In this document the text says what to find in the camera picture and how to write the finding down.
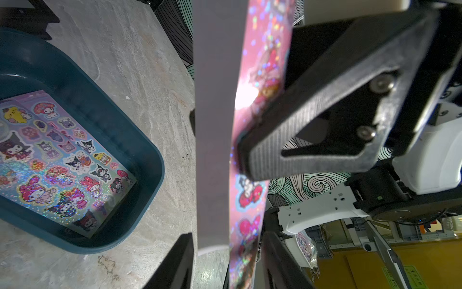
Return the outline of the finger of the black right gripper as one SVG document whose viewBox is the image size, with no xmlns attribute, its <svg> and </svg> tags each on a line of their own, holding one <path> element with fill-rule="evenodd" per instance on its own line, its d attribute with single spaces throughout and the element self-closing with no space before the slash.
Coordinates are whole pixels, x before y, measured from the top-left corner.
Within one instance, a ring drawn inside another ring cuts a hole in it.
<svg viewBox="0 0 462 289">
<path fill-rule="evenodd" d="M 373 167 L 439 18 L 416 9 L 305 27 L 320 55 L 239 139 L 239 171 L 264 181 Z"/>
</svg>

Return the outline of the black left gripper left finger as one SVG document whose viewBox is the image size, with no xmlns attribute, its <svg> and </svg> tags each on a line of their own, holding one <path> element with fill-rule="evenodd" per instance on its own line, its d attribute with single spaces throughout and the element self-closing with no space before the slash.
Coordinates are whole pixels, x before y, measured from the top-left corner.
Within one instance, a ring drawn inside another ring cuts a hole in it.
<svg viewBox="0 0 462 289">
<path fill-rule="evenodd" d="M 144 289 L 189 289 L 194 262 L 191 232 L 182 234 L 170 249 Z"/>
</svg>

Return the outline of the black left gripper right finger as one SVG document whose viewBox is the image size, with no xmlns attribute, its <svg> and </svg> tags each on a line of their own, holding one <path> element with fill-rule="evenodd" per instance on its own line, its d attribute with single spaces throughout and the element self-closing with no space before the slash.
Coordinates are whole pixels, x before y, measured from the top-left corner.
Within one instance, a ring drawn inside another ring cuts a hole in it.
<svg viewBox="0 0 462 289">
<path fill-rule="evenodd" d="M 314 289 L 314 284 L 274 232 L 265 232 L 262 236 L 261 259 L 266 289 Z"/>
</svg>

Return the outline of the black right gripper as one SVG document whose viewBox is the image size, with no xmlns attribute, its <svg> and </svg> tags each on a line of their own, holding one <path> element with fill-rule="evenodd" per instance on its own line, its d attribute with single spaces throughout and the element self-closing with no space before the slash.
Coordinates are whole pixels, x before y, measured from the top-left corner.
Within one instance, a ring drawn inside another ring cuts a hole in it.
<svg viewBox="0 0 462 289">
<path fill-rule="evenodd" d="M 462 4 L 434 1 L 438 27 L 393 127 L 393 155 L 405 155 L 418 140 L 462 59 Z"/>
</svg>

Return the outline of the lilac small sticker sheet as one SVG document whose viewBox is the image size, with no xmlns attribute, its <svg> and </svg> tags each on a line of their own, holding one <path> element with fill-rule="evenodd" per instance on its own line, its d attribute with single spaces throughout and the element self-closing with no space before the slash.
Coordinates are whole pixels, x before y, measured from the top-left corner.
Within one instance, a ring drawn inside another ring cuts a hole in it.
<svg viewBox="0 0 462 289">
<path fill-rule="evenodd" d="M 1 196 L 90 238 L 135 176 L 43 90 L 1 101 Z"/>
</svg>

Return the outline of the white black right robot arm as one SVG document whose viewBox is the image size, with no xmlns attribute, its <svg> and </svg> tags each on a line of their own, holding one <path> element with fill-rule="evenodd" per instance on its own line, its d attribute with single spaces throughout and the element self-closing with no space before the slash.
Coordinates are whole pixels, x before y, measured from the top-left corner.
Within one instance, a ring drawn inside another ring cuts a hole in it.
<svg viewBox="0 0 462 289">
<path fill-rule="evenodd" d="M 296 28 L 281 95 L 238 139 L 239 170 L 321 195 L 269 209 L 263 230 L 289 237 L 353 217 L 418 226 L 461 212 L 462 119 L 440 120 L 461 80 L 458 2 Z"/>
</svg>

